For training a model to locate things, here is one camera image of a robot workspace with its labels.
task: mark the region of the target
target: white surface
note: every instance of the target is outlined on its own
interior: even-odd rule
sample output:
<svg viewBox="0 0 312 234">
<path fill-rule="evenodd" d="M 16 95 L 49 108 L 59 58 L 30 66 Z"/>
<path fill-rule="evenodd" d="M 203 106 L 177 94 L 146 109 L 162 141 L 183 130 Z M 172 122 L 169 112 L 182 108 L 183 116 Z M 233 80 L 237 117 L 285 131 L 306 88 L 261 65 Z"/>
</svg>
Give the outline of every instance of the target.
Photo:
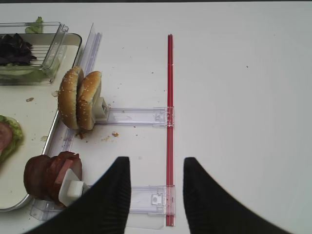
<svg viewBox="0 0 312 234">
<path fill-rule="evenodd" d="M 56 110 L 57 97 L 52 96 L 59 89 L 63 74 L 72 67 L 78 47 L 68 45 L 63 63 L 51 85 L 44 86 L 0 86 L 0 115 L 15 118 L 24 134 L 23 143 L 0 167 L 0 209 L 18 204 L 26 195 L 23 174 L 26 162 L 41 155 Z"/>
<path fill-rule="evenodd" d="M 177 214 L 176 227 L 159 232 L 188 229 L 182 166 L 185 157 L 195 156 L 243 204 L 290 232 L 310 234 L 311 10 L 310 2 L 2 4 L 0 20 L 8 21 L 10 12 L 15 12 L 11 21 L 33 21 L 40 14 L 85 40 L 95 22 L 104 34 L 95 69 L 103 71 L 102 91 L 116 107 L 166 104 L 167 34 L 172 33 Z M 108 167 L 117 154 L 128 155 L 137 170 L 132 167 L 132 180 L 153 184 L 157 175 L 148 172 L 158 166 L 163 176 L 165 170 L 164 156 L 153 152 L 165 139 L 160 131 L 135 130 L 154 144 L 133 145 L 134 128 L 105 128 L 120 136 L 104 143 L 114 154 L 97 159 Z M 148 155 L 141 167 L 140 154 Z M 20 233 L 38 224 L 28 214 L 0 214 L 0 232 Z"/>
</svg>

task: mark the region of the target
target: white table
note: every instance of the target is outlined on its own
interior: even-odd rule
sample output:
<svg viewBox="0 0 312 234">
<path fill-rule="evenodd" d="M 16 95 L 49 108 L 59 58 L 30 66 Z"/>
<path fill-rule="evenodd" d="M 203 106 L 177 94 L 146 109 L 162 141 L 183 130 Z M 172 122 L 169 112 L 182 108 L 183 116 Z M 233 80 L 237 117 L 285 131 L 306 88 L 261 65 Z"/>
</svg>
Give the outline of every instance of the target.
<svg viewBox="0 0 312 234">
<path fill-rule="evenodd" d="M 310 2 L 1 4 L 0 21 L 42 16 L 85 40 L 94 22 L 103 33 L 95 69 L 112 74 L 105 92 L 121 107 L 166 105 L 166 36 L 172 33 L 176 227 L 160 232 L 188 229 L 182 166 L 185 157 L 195 156 L 247 207 L 290 232 L 310 234 L 311 11 Z M 113 95 L 122 81 L 152 79 L 150 72 L 159 79 L 156 91 L 146 82 Z M 0 214 L 0 233 L 37 225 L 29 209 Z"/>
</svg>

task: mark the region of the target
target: food tray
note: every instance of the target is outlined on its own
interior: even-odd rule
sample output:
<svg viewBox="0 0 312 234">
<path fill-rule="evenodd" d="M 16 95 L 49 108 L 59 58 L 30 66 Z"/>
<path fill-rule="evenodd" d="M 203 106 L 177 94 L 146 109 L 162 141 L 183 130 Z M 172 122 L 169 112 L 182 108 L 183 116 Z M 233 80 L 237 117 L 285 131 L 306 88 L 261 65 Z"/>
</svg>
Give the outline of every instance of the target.
<svg viewBox="0 0 312 234">
<path fill-rule="evenodd" d="M 0 66 L 0 85 L 50 84 L 53 82 L 65 54 L 63 41 L 68 27 L 59 22 L 39 23 L 42 33 L 27 32 L 30 23 L 0 23 L 0 37 L 18 34 L 24 41 L 32 44 L 30 65 Z"/>
<path fill-rule="evenodd" d="M 0 165 L 0 212 L 16 209 L 31 198 L 23 184 L 24 167 L 28 159 L 48 149 L 47 137 L 52 137 L 51 129 L 56 122 L 56 91 L 64 74 L 77 61 L 81 42 L 77 34 L 66 35 L 64 58 L 51 84 L 0 86 L 0 114 L 15 118 L 24 133 L 22 145 Z"/>
</svg>

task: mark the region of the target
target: hamburger bun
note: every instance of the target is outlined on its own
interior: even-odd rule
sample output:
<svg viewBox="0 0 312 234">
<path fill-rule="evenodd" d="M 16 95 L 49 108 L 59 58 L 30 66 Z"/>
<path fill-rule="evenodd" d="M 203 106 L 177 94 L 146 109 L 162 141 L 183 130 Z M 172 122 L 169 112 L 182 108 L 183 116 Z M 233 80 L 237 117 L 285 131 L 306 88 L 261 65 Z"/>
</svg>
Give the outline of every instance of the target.
<svg viewBox="0 0 312 234">
<path fill-rule="evenodd" d="M 96 121 L 93 105 L 101 93 L 101 80 L 101 72 L 91 72 L 83 79 L 78 92 L 78 126 L 85 130 L 92 130 Z"/>
<path fill-rule="evenodd" d="M 58 92 L 58 111 L 63 123 L 71 129 L 78 129 L 77 124 L 77 90 L 83 80 L 83 70 L 80 67 L 70 69 L 63 77 Z"/>
</svg>

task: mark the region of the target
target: plastic container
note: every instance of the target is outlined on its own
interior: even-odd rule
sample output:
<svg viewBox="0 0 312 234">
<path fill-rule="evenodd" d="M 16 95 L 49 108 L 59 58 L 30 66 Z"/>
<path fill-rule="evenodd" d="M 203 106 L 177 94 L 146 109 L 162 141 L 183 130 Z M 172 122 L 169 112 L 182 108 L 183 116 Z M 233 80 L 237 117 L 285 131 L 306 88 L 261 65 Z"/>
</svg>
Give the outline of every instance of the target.
<svg viewBox="0 0 312 234">
<path fill-rule="evenodd" d="M 37 57 L 30 65 L 0 66 L 0 85 L 34 85 L 50 84 L 65 54 L 66 46 L 63 40 L 68 27 L 60 22 L 44 22 L 42 33 L 25 33 L 29 24 L 36 23 L 0 23 L 0 36 L 7 34 L 13 36 L 18 33 L 23 40 L 32 44 L 32 54 Z"/>
</svg>

